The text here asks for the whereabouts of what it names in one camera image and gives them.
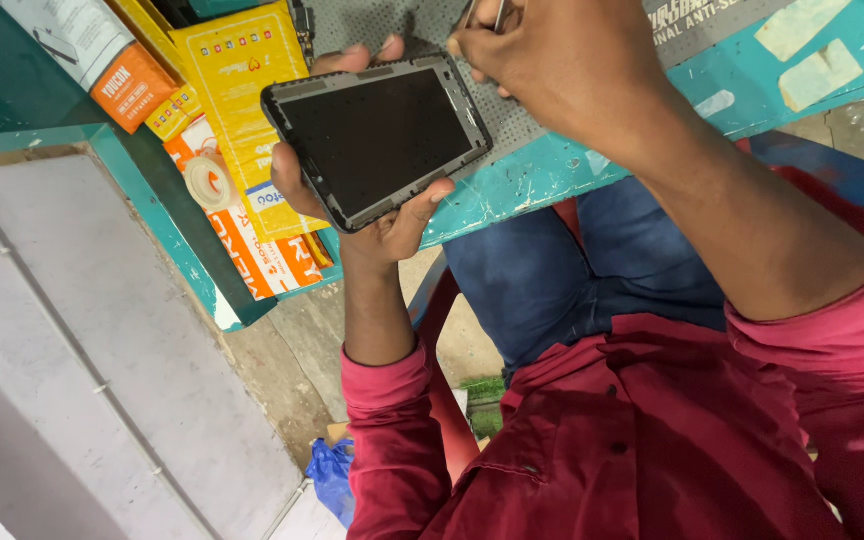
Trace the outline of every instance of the blue jeans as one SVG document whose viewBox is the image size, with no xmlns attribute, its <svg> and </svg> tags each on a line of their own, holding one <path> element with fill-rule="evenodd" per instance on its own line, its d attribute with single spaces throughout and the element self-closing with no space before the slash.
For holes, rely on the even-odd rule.
<svg viewBox="0 0 864 540">
<path fill-rule="evenodd" d="M 654 313 L 725 331 L 725 295 L 689 240 L 637 178 L 577 200 L 582 242 L 551 207 L 456 238 L 443 248 L 482 329 L 512 374 L 556 343 Z"/>
</svg>

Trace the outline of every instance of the concrete floor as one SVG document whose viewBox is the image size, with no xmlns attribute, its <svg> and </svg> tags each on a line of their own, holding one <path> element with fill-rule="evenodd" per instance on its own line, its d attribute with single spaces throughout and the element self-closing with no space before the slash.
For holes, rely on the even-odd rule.
<svg viewBox="0 0 864 540">
<path fill-rule="evenodd" d="M 864 160 L 864 101 L 815 114 L 782 131 L 831 146 Z M 441 247 L 402 262 L 406 302 L 426 276 Z M 341 282 L 284 300 L 256 325 L 220 336 L 229 361 L 266 411 L 300 466 L 308 443 L 325 424 L 347 419 L 341 395 L 338 351 L 345 333 Z M 502 360 L 469 304 L 460 297 L 438 341 L 438 357 L 453 387 L 496 376 Z"/>
</svg>

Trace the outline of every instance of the black screen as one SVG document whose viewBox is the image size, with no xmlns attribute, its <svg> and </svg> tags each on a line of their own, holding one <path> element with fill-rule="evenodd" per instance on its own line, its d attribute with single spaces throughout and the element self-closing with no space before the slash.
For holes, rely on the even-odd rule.
<svg viewBox="0 0 864 540">
<path fill-rule="evenodd" d="M 346 217 L 473 149 L 431 69 L 280 107 L 295 150 L 312 159 Z"/>
</svg>

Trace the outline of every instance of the tape roll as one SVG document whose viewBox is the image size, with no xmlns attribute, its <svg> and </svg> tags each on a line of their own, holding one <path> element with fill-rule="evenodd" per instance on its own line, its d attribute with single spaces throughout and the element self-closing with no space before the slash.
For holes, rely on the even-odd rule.
<svg viewBox="0 0 864 540">
<path fill-rule="evenodd" d="M 192 198 L 207 211 L 223 211 L 239 202 L 233 175 L 218 153 L 192 157 L 185 164 L 183 176 Z"/>
</svg>

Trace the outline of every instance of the shirt sleeve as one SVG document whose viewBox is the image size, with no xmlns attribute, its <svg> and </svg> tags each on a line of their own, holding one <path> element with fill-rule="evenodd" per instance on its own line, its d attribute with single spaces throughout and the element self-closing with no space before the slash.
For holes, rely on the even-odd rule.
<svg viewBox="0 0 864 540">
<path fill-rule="evenodd" d="M 342 394 L 355 459 L 348 481 L 355 517 L 347 538 L 418 538 L 450 497 L 442 429 L 429 416 L 435 356 L 426 344 L 393 364 L 369 367 L 342 350 Z"/>
<path fill-rule="evenodd" d="M 853 538 L 864 538 L 864 287 L 819 311 L 754 323 L 726 306 L 735 349 L 782 368 L 815 443 L 816 482 Z"/>
</svg>

